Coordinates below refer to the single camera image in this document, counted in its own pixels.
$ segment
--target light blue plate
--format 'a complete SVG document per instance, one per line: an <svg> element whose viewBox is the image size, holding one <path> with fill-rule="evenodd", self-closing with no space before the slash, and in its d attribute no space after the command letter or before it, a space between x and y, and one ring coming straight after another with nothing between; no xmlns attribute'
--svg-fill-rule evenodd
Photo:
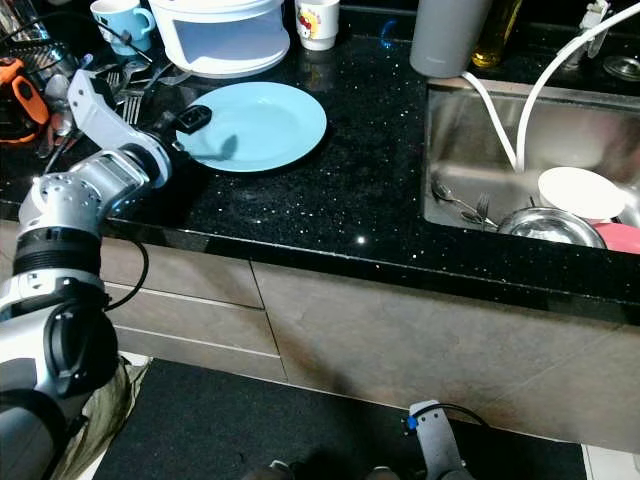
<svg viewBox="0 0 640 480"><path fill-rule="evenodd" d="M177 139L198 162L228 172L261 172L306 155L322 139L327 116L311 95L280 83L219 88L193 105L213 111L211 122Z"/></svg>

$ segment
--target floor mat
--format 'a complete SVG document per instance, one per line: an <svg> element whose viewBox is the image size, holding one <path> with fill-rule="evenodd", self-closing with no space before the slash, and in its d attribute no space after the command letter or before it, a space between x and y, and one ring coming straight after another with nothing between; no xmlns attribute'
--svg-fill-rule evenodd
<svg viewBox="0 0 640 480"><path fill-rule="evenodd" d="M276 458L301 462L300 480L361 479L376 465L420 478L418 440L401 428L406 414L154 360L136 408L94 478L240 480ZM579 445L452 425L477 480L586 479Z"/></svg>

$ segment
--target sink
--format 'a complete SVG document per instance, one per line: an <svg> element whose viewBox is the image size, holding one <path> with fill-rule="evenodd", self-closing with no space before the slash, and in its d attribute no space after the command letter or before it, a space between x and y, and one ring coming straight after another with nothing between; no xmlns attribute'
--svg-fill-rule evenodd
<svg viewBox="0 0 640 480"><path fill-rule="evenodd" d="M483 81L515 148L530 85ZM529 121L524 173L516 174L479 95L463 79L432 79L427 96L423 216L433 223L480 229L460 207L434 198L434 179L470 205L490 195L489 218L540 205L538 176L549 168L592 170L625 194L619 220L640 227L640 97L546 88Z"/></svg>

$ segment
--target black granite countertop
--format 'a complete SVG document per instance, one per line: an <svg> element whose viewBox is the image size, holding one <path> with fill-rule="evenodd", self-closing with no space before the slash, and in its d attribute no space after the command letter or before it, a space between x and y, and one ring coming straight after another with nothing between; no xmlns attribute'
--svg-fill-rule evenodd
<svg viewBox="0 0 640 480"><path fill-rule="evenodd" d="M444 227L421 217L424 78L409 42L348 35L292 48L237 81L286 83L324 107L322 142L277 170L231 174L196 163L119 220L139 240L611 321L640 319L640 256ZM235 81L162 87L145 119ZM0 147L0 216L15 219L42 168L32 146ZM86 141L59 169L96 150Z"/></svg>

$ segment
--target metal bowl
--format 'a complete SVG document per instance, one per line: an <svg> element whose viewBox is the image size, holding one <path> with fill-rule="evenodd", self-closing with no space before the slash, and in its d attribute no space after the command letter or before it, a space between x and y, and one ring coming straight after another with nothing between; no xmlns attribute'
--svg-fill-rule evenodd
<svg viewBox="0 0 640 480"><path fill-rule="evenodd" d="M551 242L606 248L600 234L588 222L557 208L532 207L517 210L500 223L498 232Z"/></svg>

